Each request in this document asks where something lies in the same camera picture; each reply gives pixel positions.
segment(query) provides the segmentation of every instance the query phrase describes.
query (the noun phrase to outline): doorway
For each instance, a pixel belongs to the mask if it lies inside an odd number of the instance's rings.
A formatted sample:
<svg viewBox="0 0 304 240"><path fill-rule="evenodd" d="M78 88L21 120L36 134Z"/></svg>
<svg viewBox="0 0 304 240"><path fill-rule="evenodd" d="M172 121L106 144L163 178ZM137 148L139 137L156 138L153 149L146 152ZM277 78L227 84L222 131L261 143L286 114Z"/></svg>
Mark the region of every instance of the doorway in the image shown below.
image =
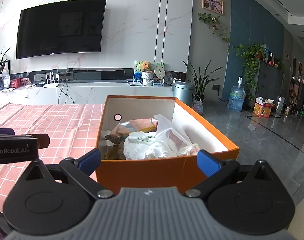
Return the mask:
<svg viewBox="0 0 304 240"><path fill-rule="evenodd" d="M295 77L297 73L297 59L293 57L293 64L292 64L292 77Z"/></svg>

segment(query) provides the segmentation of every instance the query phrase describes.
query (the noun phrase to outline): metal screw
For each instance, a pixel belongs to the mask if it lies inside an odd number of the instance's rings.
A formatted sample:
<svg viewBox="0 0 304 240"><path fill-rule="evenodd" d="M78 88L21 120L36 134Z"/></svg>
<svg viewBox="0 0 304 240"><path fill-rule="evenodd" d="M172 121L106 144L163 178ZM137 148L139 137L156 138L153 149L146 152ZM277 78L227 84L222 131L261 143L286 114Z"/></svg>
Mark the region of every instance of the metal screw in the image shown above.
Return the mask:
<svg viewBox="0 0 304 240"><path fill-rule="evenodd" d="M147 189L146 191L143 191L143 193L147 196L150 196L151 194L153 194L153 191L151 189Z"/></svg>
<svg viewBox="0 0 304 240"><path fill-rule="evenodd" d="M201 191L199 191L198 189L188 189L185 192L185 195L187 195L188 197L199 197L201 195Z"/></svg>
<svg viewBox="0 0 304 240"><path fill-rule="evenodd" d="M98 192L99 198L109 198L113 196L113 192L109 189L102 189Z"/></svg>

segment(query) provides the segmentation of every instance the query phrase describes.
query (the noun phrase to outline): pink checkered tablecloth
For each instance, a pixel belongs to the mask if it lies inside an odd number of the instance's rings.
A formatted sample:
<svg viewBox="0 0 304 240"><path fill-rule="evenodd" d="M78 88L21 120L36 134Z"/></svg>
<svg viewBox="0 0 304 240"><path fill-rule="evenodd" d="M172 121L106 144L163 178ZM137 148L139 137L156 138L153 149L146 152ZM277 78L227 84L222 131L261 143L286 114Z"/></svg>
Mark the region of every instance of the pink checkered tablecloth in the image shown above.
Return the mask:
<svg viewBox="0 0 304 240"><path fill-rule="evenodd" d="M26 106L0 104L0 128L15 134L47 133L50 145L39 150L45 164L78 158L95 148L103 105ZM30 162L0 165L0 212L8 193Z"/></svg>

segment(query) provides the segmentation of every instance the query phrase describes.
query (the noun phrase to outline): table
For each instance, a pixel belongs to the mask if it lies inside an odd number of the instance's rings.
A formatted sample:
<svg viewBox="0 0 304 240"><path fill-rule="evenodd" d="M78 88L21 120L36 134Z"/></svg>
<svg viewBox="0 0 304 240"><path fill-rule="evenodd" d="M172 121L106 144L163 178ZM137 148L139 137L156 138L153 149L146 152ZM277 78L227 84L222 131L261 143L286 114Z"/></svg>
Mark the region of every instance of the table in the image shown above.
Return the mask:
<svg viewBox="0 0 304 240"><path fill-rule="evenodd" d="M66 157L78 158L95 148L103 105L19 105L0 104L0 128L15 134L47 133L50 145L39 150L45 164ZM3 203L30 162L0 165L0 212Z"/></svg>
<svg viewBox="0 0 304 240"><path fill-rule="evenodd" d="M108 95L172 97L173 91L171 86L133 87L126 82L63 83L58 87L19 87L13 91L1 91L0 104L104 104Z"/></svg>

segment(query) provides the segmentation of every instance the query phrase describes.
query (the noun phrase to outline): blue water bottle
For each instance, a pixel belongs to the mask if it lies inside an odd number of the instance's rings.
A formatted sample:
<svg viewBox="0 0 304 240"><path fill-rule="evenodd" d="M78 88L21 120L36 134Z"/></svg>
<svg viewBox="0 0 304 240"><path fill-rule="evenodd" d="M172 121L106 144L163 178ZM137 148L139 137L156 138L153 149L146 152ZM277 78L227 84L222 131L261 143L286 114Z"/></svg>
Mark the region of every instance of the blue water bottle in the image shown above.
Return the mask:
<svg viewBox="0 0 304 240"><path fill-rule="evenodd" d="M228 109L237 112L241 112L244 98L246 96L244 89L241 87L241 83L242 77L239 77L238 86L231 89L229 103L227 104Z"/></svg>

